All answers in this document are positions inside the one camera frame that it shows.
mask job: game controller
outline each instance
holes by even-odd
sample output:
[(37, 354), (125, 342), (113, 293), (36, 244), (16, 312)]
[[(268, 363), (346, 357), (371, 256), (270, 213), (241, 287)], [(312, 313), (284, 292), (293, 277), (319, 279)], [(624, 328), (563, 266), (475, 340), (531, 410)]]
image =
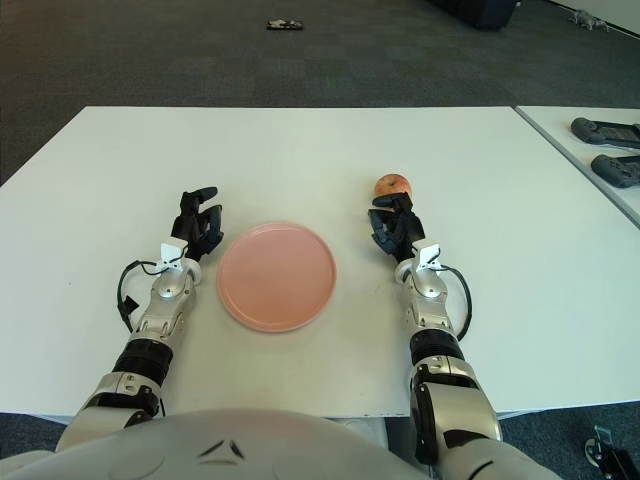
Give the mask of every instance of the game controller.
[(617, 188), (629, 188), (640, 184), (640, 155), (617, 158), (598, 155), (591, 162), (591, 169)]
[(640, 124), (609, 123), (576, 118), (571, 131), (580, 140), (592, 145), (616, 145), (640, 148)]

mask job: black cable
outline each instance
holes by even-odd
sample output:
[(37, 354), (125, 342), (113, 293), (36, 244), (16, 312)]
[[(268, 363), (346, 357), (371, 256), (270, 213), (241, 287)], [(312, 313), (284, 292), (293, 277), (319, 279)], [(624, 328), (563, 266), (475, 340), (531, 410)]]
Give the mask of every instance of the black cable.
[(460, 284), (462, 285), (462, 289), (464, 290), (464, 296), (467, 300), (467, 317), (464, 320), (462, 329), (460, 330), (460, 332), (458, 332), (458, 335), (456, 335), (458, 341), (460, 341), (467, 334), (467, 331), (469, 330), (469, 326), (471, 325), (472, 305), (471, 305), (471, 292), (469, 291), (469, 285), (467, 285), (467, 282), (464, 279), (464, 276), (462, 276), (462, 273), (460, 273), (458, 270), (456, 270), (453, 267), (449, 267), (448, 265), (440, 265), (440, 268), (430, 268), (430, 270), (434, 270), (437, 272), (451, 272), (456, 276), (456, 278), (460, 281)]
[(144, 271), (144, 273), (146, 273), (147, 275), (149, 275), (149, 276), (151, 276), (151, 277), (153, 277), (154, 275), (160, 275), (162, 272), (165, 272), (165, 271), (167, 270), (167, 269), (165, 268), (164, 270), (162, 270), (162, 271), (160, 271), (160, 272), (150, 272), (150, 271), (148, 271), (146, 268), (144, 268), (144, 266), (145, 266), (145, 263), (144, 263), (144, 262), (143, 262), (143, 263), (141, 263), (141, 264), (140, 264), (140, 266), (142, 267), (142, 270)]
[(133, 270), (134, 268), (136, 268), (139, 265), (154, 265), (155, 266), (155, 263), (153, 263), (153, 262), (142, 262), (140, 260), (135, 260), (135, 261), (131, 262), (129, 265), (127, 265), (126, 267), (124, 267), (124, 270), (122, 271), (122, 274), (120, 275), (120, 280), (118, 281), (118, 289), (117, 289), (117, 292), (116, 292), (118, 312), (120, 312), (120, 318), (122, 319), (124, 324), (127, 326), (127, 329), (129, 330), (129, 332), (133, 332), (133, 327), (131, 326), (131, 320), (129, 319), (129, 311), (127, 309), (127, 306), (124, 303), (124, 300), (122, 299), (122, 284), (124, 283), (124, 279), (127, 276), (127, 274), (131, 270)]

